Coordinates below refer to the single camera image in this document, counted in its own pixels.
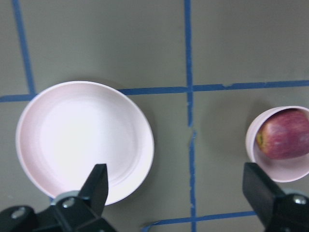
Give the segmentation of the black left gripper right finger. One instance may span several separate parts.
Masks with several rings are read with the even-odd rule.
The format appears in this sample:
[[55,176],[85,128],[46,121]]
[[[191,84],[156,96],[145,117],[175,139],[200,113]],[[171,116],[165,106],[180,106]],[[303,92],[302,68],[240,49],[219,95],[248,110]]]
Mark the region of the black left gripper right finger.
[[309,198],[282,190],[257,163],[243,167],[242,192],[266,232],[307,232]]

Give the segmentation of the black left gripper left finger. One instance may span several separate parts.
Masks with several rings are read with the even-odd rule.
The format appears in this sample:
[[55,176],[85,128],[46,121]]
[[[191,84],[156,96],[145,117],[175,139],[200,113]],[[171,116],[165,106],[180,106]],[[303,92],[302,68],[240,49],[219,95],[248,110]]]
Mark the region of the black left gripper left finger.
[[60,196],[42,212],[27,205],[9,207],[0,213],[2,232],[113,232],[102,217],[108,196],[106,164],[96,164],[75,196]]

